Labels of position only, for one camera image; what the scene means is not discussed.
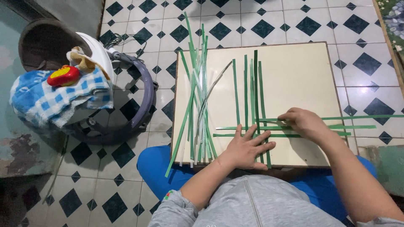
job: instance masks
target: electrical wire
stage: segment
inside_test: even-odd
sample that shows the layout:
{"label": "electrical wire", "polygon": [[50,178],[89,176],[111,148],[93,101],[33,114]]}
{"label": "electrical wire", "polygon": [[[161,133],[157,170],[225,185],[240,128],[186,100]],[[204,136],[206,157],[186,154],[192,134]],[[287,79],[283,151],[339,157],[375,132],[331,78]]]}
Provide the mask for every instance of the electrical wire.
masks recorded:
{"label": "electrical wire", "polygon": [[134,34],[123,34],[123,35],[120,35],[120,34],[118,34],[118,33],[114,33],[114,35],[115,35],[115,39],[112,39],[112,40],[110,40],[110,41],[108,41],[106,44],[104,44],[104,48],[107,48],[107,47],[109,47],[109,46],[116,46],[116,45],[118,45],[118,44],[120,44],[122,41],[127,41],[127,39],[129,38],[129,37],[132,37],[133,38],[133,40],[136,40],[136,41],[143,41],[144,43],[145,43],[145,45],[143,46],[143,48],[138,52],[138,53],[136,53],[137,54],[137,57],[135,57],[135,56],[133,56],[137,61],[140,61],[141,63],[144,63],[145,61],[143,61],[143,60],[141,60],[141,59],[139,59],[139,57],[144,53],[144,50],[145,50],[145,48],[146,48],[146,45],[147,45],[147,41],[144,39],[144,38],[142,38],[142,37],[140,37],[140,36],[137,36],[137,35],[134,35]]}

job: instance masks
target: tiled floor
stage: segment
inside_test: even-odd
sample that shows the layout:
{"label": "tiled floor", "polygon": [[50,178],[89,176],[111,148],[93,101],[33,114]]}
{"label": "tiled floor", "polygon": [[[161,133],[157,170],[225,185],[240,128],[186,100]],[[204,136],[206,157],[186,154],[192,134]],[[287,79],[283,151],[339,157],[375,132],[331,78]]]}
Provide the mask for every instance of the tiled floor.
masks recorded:
{"label": "tiled floor", "polygon": [[[327,41],[344,116],[404,114],[404,100],[372,0],[107,0],[100,40],[113,33],[147,40],[140,58],[160,84],[147,131],[115,146],[88,146],[70,138],[56,184],[46,203],[27,206],[29,226],[147,226],[160,202],[142,182],[137,157],[147,147],[168,145],[174,107],[176,50],[188,49],[183,12],[200,43],[200,26],[208,48]],[[117,46],[137,55],[143,42]],[[143,82],[133,67],[114,63],[114,111],[96,119],[119,126],[141,105]],[[356,144],[404,144],[404,118],[346,120],[346,125],[375,124],[351,130]],[[33,190],[42,201],[49,186]]]}

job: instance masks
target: towel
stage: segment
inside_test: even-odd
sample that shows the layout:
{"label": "towel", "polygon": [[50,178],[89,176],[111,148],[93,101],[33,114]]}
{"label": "towel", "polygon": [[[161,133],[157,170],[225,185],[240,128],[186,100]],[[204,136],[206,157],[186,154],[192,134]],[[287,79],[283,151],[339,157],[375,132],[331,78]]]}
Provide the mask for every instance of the towel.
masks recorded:
{"label": "towel", "polygon": [[37,133],[64,126],[76,108],[112,109],[112,83],[98,65],[80,71],[79,80],[66,87],[52,87],[46,80],[54,71],[30,71],[17,78],[10,91],[10,105],[19,119]]}

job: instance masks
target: peeling paint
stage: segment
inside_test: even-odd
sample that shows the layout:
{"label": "peeling paint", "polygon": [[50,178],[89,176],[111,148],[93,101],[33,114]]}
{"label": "peeling paint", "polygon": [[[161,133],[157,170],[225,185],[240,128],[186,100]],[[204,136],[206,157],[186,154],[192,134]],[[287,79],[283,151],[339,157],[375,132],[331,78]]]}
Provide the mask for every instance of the peeling paint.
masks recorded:
{"label": "peeling paint", "polygon": [[14,157],[14,160],[6,166],[7,175],[23,175],[31,167],[43,162],[37,160],[40,146],[37,142],[32,141],[31,137],[31,134],[22,134],[15,139],[4,138],[0,141],[1,146],[10,147],[11,156]]}

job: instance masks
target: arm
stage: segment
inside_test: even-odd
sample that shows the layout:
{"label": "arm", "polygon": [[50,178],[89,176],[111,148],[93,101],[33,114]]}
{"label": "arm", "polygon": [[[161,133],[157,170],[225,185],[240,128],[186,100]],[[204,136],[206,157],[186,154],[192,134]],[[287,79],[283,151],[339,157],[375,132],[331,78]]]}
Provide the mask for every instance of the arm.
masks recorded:
{"label": "arm", "polygon": [[265,164],[254,161],[258,154],[275,147],[275,142],[259,145],[269,137],[271,132],[266,131],[252,139],[257,125],[252,125],[243,137],[241,137],[241,128],[241,124],[239,124],[235,137],[217,159],[181,187],[183,197],[193,203],[198,210],[206,206],[220,182],[235,168],[268,169]]}
{"label": "arm", "polygon": [[294,107],[278,118],[286,119],[296,132],[315,142],[327,155],[335,185],[353,221],[365,223],[377,217],[404,221],[404,214],[389,194],[319,116]]}

